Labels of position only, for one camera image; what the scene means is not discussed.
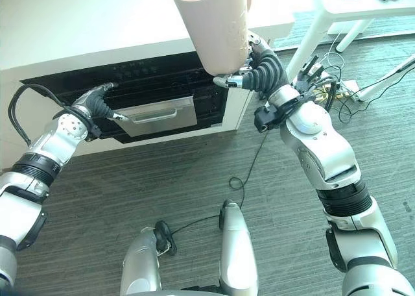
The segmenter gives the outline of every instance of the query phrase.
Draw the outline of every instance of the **beige cylindrical container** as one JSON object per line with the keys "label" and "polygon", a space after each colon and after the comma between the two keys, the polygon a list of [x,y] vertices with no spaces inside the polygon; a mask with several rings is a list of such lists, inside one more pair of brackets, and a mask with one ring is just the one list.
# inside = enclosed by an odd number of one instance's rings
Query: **beige cylindrical container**
{"label": "beige cylindrical container", "polygon": [[209,74],[230,74],[244,64],[248,54],[248,1],[174,0]]}

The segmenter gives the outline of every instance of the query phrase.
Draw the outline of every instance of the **table leg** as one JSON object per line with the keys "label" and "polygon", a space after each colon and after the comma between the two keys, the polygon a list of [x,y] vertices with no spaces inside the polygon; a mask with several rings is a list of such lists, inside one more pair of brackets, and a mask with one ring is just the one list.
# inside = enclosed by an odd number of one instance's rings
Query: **table leg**
{"label": "table leg", "polygon": [[356,38],[359,33],[362,33],[373,21],[373,19],[361,19],[358,20],[355,25],[350,29],[349,33],[343,38],[343,40],[337,45],[336,50],[343,52],[348,45]]}
{"label": "table leg", "polygon": [[319,12],[305,34],[299,48],[286,68],[288,80],[291,82],[297,76],[304,63],[316,49],[319,41],[326,35],[333,23],[333,19],[325,16],[324,11]]}

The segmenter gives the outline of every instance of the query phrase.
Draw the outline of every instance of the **oven door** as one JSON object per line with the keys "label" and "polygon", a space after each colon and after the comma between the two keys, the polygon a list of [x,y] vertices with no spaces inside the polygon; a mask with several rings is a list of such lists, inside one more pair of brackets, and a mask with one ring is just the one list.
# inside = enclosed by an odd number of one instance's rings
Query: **oven door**
{"label": "oven door", "polygon": [[118,109],[129,121],[115,122],[130,136],[136,137],[197,124],[193,96]]}

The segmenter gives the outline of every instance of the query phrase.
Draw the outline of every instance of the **black cable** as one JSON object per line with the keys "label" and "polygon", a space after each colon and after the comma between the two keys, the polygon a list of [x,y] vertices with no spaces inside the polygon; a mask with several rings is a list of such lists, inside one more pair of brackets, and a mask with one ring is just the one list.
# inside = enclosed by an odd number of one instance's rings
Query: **black cable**
{"label": "black cable", "polygon": [[46,94],[46,96],[51,98],[57,105],[59,105],[62,108],[66,109],[71,114],[73,114],[74,112],[68,106],[66,106],[63,102],[61,102],[52,91],[48,90],[46,87],[44,87],[42,85],[39,85],[39,84],[24,84],[24,85],[20,86],[18,88],[18,90],[15,92],[15,94],[13,95],[12,100],[10,100],[10,103],[9,103],[8,109],[7,109],[7,114],[8,114],[8,118],[9,118],[11,124],[13,125],[14,129],[23,138],[25,143],[28,146],[30,146],[32,141],[27,136],[25,130],[19,124],[19,121],[16,117],[16,105],[18,103],[18,100],[19,100],[21,94],[28,88],[30,88],[32,90],[34,90],[34,88],[37,88],[37,89],[43,91]]}
{"label": "black cable", "polygon": [[345,123],[345,124],[349,123],[349,122],[351,121],[351,117],[352,117],[352,116],[354,116],[355,114],[357,114],[357,113],[359,113],[359,112],[366,111],[372,102],[374,102],[375,100],[380,99],[380,98],[383,96],[383,94],[384,94],[384,93],[386,93],[386,91],[387,91],[389,88],[391,88],[391,87],[395,86],[397,83],[401,82],[401,80],[405,77],[405,75],[406,75],[406,74],[408,74],[409,72],[411,72],[412,70],[413,70],[413,69],[408,70],[408,71],[407,71],[404,75],[402,75],[402,77],[401,77],[399,80],[397,80],[395,83],[392,83],[391,85],[389,85],[388,87],[386,87],[386,88],[383,90],[383,92],[380,94],[380,96],[379,96],[379,97],[376,97],[376,98],[372,99],[371,101],[369,101],[369,102],[368,102],[368,104],[366,105],[366,108],[364,108],[364,109],[359,109],[359,110],[354,111],[353,113],[349,114],[349,119],[348,119],[348,121],[343,121],[343,120],[342,120],[342,118],[341,118],[341,113],[343,113],[343,112],[342,112],[342,109],[343,109],[343,107],[346,105],[346,103],[347,103],[347,102],[348,102],[348,101],[349,101],[349,100],[350,100],[350,99],[351,99],[354,95],[356,95],[357,93],[361,92],[362,90],[365,90],[365,89],[367,89],[367,88],[369,88],[369,87],[371,87],[371,86],[373,86],[373,85],[375,85],[375,84],[378,84],[378,83],[380,83],[380,82],[383,82],[383,81],[384,81],[384,80],[386,80],[386,79],[389,79],[391,76],[395,75],[398,71],[396,71],[395,73],[393,73],[393,74],[391,74],[391,75],[389,75],[389,76],[385,77],[384,79],[381,79],[381,80],[379,80],[379,81],[377,81],[377,82],[375,82],[375,83],[373,83],[373,84],[371,84],[371,85],[367,85],[367,86],[365,86],[365,87],[361,88],[360,90],[357,90],[357,91],[356,91],[356,92],[354,92],[353,94],[351,94],[351,95],[350,95],[350,96],[349,96],[349,97],[348,97],[348,98],[344,101],[344,103],[342,103],[342,106],[340,107],[340,110],[339,110],[339,112],[338,112],[338,119],[339,119],[339,121],[340,121],[340,122],[342,122],[342,123]]}
{"label": "black cable", "polygon": [[[239,177],[235,177],[235,176],[234,177],[231,177],[229,179],[228,184],[229,184],[229,187],[231,189],[233,189],[233,190],[240,190],[240,189],[242,189],[242,191],[243,191],[242,192],[242,201],[241,201],[241,204],[239,205],[239,208],[240,209],[242,209],[242,205],[244,204],[244,200],[245,200],[245,184],[248,182],[249,177],[251,176],[251,172],[252,172],[252,169],[254,168],[255,161],[257,160],[258,154],[259,154],[260,150],[262,149],[263,144],[265,143],[265,140],[266,140],[266,138],[268,136],[268,133],[269,132],[267,132],[265,134],[264,138],[262,139],[261,145],[259,145],[259,148],[258,148],[258,150],[257,150],[257,152],[256,152],[256,154],[254,156],[254,160],[251,163],[250,169],[248,171],[248,176],[246,176],[245,181],[242,181],[242,179],[240,179]],[[239,182],[240,186],[239,187],[233,186],[232,185],[232,181],[233,180],[237,180]],[[208,216],[208,217],[205,217],[205,218],[197,219],[195,221],[192,221],[191,223],[188,223],[187,225],[184,225],[184,226],[180,227],[179,229],[176,229],[171,234],[175,234],[175,233],[177,233],[177,232],[179,232],[179,231],[181,231],[181,230],[183,230],[183,229],[185,229],[187,227],[190,227],[191,225],[194,225],[196,223],[199,223],[201,221],[205,221],[205,220],[208,220],[208,219],[211,219],[211,218],[216,218],[216,217],[219,217],[219,215],[212,215],[212,216]]]}
{"label": "black cable", "polygon": [[[265,134],[264,138],[262,139],[261,145],[259,145],[259,148],[258,148],[258,150],[257,150],[257,152],[256,152],[256,154],[255,154],[255,156],[254,156],[254,160],[253,160],[253,161],[252,161],[252,163],[251,163],[251,166],[250,166],[250,168],[249,168],[249,172],[248,172],[248,175],[246,176],[245,181],[242,181],[242,179],[240,179],[239,177],[236,177],[236,176],[231,177],[231,178],[229,179],[229,181],[228,181],[229,187],[230,187],[231,189],[233,189],[233,190],[240,190],[240,189],[242,189],[242,200],[241,200],[241,203],[240,203],[240,205],[239,205],[239,208],[240,208],[240,209],[242,209],[242,205],[244,204],[244,200],[245,200],[245,184],[248,182],[249,177],[251,176],[251,172],[252,172],[252,169],[254,168],[255,161],[257,160],[258,154],[259,154],[259,152],[261,151],[262,146],[264,145],[265,140],[266,140],[266,139],[267,139],[267,137],[268,137],[268,133],[269,133],[269,132],[267,132],[267,133]],[[232,184],[232,182],[235,182],[235,180],[236,180],[236,181],[240,184],[240,186],[235,187],[235,186]]]}
{"label": "black cable", "polygon": [[179,229],[173,231],[171,234],[173,235],[176,232],[179,232],[179,231],[181,231],[181,230],[183,230],[183,229],[185,229],[187,227],[190,227],[191,225],[194,225],[195,223],[199,223],[199,222],[201,222],[203,220],[208,220],[208,219],[216,218],[216,217],[219,217],[219,215],[213,215],[213,216],[209,216],[209,217],[205,217],[205,218],[202,218],[202,219],[195,220],[194,222],[188,223],[187,225],[184,225],[184,226],[180,227]]}
{"label": "black cable", "polygon": [[325,70],[327,70],[327,69],[329,69],[329,68],[338,69],[338,77],[337,78],[338,78],[338,81],[340,82],[340,80],[342,79],[342,68],[340,66],[336,65],[336,64],[333,64],[332,66],[325,67],[322,70],[322,72],[325,71]]}

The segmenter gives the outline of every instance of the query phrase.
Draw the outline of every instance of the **robot forearm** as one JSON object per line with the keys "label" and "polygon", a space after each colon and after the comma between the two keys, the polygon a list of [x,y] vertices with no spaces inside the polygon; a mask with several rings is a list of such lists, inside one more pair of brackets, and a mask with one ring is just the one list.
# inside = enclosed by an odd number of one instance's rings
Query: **robot forearm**
{"label": "robot forearm", "polygon": [[[251,42],[251,65],[256,70],[243,69],[238,75],[216,78],[215,83],[267,96],[268,105],[255,111],[255,126],[259,132],[280,128],[282,140],[296,153],[316,189],[330,224],[326,238],[331,259],[336,268],[347,272],[344,295],[379,295],[380,286],[389,294],[394,290],[415,295],[408,281],[394,270],[395,244],[376,200],[361,180],[350,144],[334,130],[330,115],[313,102],[312,95],[300,95],[289,85],[277,56],[263,40],[259,43],[262,46]],[[359,292],[365,289],[368,293]]]}
{"label": "robot forearm", "polygon": [[49,186],[77,145],[99,134],[93,117],[124,119],[102,100],[113,87],[113,83],[97,86],[57,114],[12,169],[0,176],[0,287],[14,285],[15,252],[30,247],[45,223],[42,203]]}

